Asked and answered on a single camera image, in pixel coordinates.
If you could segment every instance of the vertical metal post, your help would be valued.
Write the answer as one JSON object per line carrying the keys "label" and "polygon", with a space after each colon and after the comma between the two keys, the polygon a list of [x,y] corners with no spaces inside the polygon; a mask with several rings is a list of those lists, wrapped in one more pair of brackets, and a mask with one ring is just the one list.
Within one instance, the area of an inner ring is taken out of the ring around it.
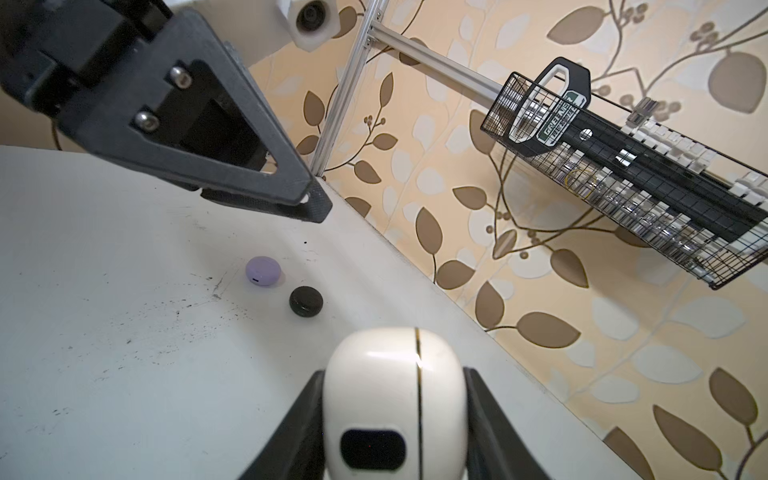
{"label": "vertical metal post", "polygon": [[339,87],[336,89],[336,96],[329,107],[326,128],[320,135],[315,154],[312,157],[312,163],[310,164],[310,171],[318,177],[323,174],[328,165],[333,145],[336,143],[341,124],[344,122],[346,110],[355,93],[355,86],[357,86],[362,68],[366,65],[368,51],[373,42],[371,24],[380,21],[384,17],[387,3],[389,3],[389,0],[371,0],[366,14],[362,17],[362,24],[357,33],[352,51],[349,54],[349,60],[346,62],[344,75],[341,77]]}

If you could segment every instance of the purple round object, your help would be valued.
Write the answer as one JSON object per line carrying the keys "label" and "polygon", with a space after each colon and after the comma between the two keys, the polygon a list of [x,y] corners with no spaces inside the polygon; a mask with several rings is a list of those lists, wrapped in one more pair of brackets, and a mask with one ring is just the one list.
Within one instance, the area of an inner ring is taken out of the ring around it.
{"label": "purple round object", "polygon": [[269,257],[254,257],[248,260],[245,274],[258,286],[272,285],[280,278],[280,264]]}

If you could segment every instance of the silver screw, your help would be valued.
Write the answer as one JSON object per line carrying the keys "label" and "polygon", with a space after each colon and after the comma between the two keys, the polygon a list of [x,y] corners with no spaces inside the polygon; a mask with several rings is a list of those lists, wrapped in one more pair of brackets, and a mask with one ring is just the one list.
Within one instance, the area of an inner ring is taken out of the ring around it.
{"label": "silver screw", "polygon": [[134,123],[142,131],[150,134],[160,127],[160,119],[148,111],[140,111],[134,117]]}
{"label": "silver screw", "polygon": [[182,67],[173,67],[169,72],[170,80],[181,90],[187,90],[192,86],[192,75]]}

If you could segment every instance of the wallpaper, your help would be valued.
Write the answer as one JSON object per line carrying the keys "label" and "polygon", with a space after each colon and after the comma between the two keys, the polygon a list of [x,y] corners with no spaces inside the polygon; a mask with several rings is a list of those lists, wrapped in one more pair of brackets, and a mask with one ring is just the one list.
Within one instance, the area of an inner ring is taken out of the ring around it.
{"label": "wallpaper", "polygon": [[[251,68],[307,160],[364,4],[339,9],[352,27],[325,51]],[[596,93],[650,95],[656,120],[768,169],[765,2],[392,0],[384,23],[499,83],[565,56]],[[768,265],[713,292],[496,145],[487,102],[381,47],[326,180],[641,478],[768,478]]]}

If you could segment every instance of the black oval sensor window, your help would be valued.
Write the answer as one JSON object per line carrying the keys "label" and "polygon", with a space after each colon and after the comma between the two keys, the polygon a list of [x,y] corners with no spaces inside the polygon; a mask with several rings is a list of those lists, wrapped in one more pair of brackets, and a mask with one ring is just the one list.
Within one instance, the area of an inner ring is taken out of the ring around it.
{"label": "black oval sensor window", "polygon": [[392,430],[347,430],[341,456],[350,468],[397,470],[406,460],[406,441]]}

